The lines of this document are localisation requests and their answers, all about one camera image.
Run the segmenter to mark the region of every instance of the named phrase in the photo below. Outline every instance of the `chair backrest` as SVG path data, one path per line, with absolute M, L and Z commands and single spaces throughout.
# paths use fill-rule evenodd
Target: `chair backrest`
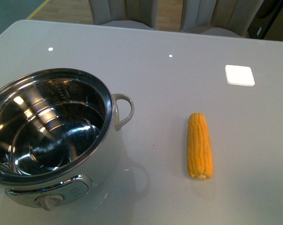
M 89 0 L 94 24 L 133 20 L 154 28 L 158 0 Z
M 244 36 L 264 0 L 184 0 L 181 28 L 214 26 Z

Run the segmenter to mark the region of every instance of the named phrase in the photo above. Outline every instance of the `white table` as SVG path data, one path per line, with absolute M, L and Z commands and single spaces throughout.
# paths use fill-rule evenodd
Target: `white table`
M 227 64 L 250 67 L 255 85 L 228 84 Z M 283 225 L 283 42 L 40 21 L 17 22 L 0 36 L 0 88 L 61 67 L 133 99 L 123 156 L 95 198 L 51 212 L 0 189 L 0 225 Z M 208 181 L 187 174 L 193 112 L 209 125 Z

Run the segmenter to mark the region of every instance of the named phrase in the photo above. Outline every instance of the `yellow corn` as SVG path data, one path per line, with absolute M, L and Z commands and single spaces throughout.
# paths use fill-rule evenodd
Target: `yellow corn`
M 213 159 L 209 130 L 202 113 L 193 113 L 188 120 L 187 169 L 196 179 L 207 180 L 213 175 Z

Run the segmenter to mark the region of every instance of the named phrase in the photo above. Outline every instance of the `gray chair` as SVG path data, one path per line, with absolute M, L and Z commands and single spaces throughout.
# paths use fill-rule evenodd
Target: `gray chair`
M 158 0 L 89 0 L 96 25 L 153 30 Z
M 180 31 L 246 37 L 264 0 L 184 0 Z

